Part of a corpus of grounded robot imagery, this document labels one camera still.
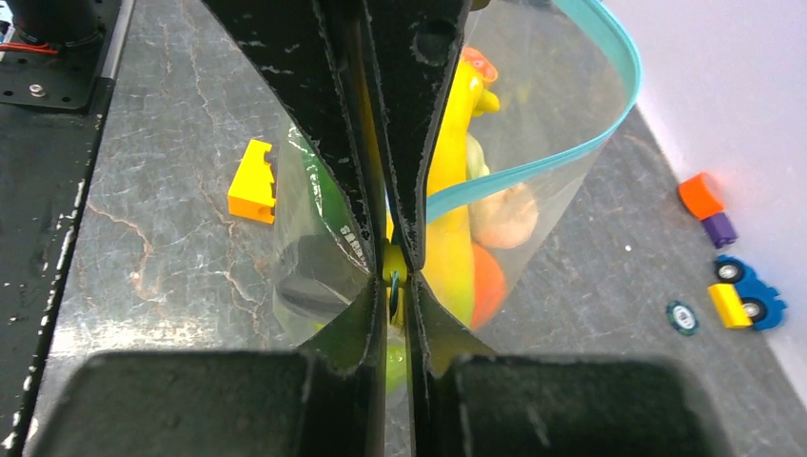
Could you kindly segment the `dark purple eggplant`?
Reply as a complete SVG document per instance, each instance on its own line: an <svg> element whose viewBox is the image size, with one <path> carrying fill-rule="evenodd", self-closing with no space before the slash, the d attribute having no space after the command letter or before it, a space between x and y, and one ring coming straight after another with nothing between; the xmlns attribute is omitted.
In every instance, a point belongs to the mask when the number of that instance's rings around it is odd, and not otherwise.
<svg viewBox="0 0 807 457"><path fill-rule="evenodd" d="M367 273L328 235L308 234L280 250L271 266L274 289L290 310L329 320L365 286Z"/></svg>

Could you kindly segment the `clear zip top bag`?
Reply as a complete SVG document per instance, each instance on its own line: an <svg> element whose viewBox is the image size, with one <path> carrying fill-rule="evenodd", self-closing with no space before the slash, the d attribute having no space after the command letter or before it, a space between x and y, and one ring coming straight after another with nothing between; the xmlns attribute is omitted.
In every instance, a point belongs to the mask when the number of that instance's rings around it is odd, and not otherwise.
<svg viewBox="0 0 807 457"><path fill-rule="evenodd" d="M426 180L423 274L482 327L634 103L636 48L598 1L497 1L472 15ZM367 274L349 209L296 127L278 154L274 311L311 338Z"/></svg>

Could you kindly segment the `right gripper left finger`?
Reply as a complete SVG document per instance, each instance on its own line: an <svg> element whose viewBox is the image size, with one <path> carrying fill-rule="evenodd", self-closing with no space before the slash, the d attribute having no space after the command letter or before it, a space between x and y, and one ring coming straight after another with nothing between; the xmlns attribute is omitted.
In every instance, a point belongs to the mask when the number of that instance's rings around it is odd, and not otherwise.
<svg viewBox="0 0 807 457"><path fill-rule="evenodd" d="M380 456L386 292L293 350L117 351L72 376L36 456Z"/></svg>

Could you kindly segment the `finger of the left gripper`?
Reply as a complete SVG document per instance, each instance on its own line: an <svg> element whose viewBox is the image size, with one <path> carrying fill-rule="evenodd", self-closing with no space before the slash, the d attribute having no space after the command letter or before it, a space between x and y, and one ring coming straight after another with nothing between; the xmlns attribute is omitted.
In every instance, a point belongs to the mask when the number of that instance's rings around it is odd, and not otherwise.
<svg viewBox="0 0 807 457"><path fill-rule="evenodd" d="M424 265L425 181L469 12L467 1L365 4L365 78L392 220L411 270Z"/></svg>
<svg viewBox="0 0 807 457"><path fill-rule="evenodd" d="M207 1L207 9L260 73L314 149L379 265L379 199L359 104L355 1Z"/></svg>

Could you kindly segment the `beige garlic bulb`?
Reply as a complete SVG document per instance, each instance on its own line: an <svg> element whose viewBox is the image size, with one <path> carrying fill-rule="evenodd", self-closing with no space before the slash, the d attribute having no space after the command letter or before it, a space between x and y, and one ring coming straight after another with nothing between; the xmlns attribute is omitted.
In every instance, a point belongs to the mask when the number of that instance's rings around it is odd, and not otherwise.
<svg viewBox="0 0 807 457"><path fill-rule="evenodd" d="M539 208L526 184L488 195L469 207L471 234L486 248L512 249L532 236Z"/></svg>

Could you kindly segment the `yellow banana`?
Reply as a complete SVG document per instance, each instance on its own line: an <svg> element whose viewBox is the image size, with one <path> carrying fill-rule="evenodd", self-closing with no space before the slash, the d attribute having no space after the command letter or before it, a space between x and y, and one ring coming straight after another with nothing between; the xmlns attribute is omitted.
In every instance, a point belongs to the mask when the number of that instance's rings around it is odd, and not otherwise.
<svg viewBox="0 0 807 457"><path fill-rule="evenodd" d="M472 118L499 109L499 98L485 87L482 74L460 59L426 177L422 274L439 304L466 326L471 324L474 307L469 209L467 205L447 204L441 192L468 180L467 135Z"/></svg>

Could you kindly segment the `orange green mango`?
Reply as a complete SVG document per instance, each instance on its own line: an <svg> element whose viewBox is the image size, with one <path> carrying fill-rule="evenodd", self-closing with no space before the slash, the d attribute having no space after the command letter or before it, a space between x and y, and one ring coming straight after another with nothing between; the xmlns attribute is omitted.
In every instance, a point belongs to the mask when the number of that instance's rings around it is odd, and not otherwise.
<svg viewBox="0 0 807 457"><path fill-rule="evenodd" d="M507 279L497 259L484 247L473 243L474 307L471 328L487 324L501 309L508 291Z"/></svg>

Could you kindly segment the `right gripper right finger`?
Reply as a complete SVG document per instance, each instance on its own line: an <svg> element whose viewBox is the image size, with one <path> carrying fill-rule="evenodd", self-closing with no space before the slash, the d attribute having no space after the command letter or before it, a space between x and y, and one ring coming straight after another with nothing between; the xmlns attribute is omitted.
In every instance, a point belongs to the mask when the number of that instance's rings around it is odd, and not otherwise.
<svg viewBox="0 0 807 457"><path fill-rule="evenodd" d="M412 451L417 456L728 456L694 374L640 354L506 354L406 291Z"/></svg>

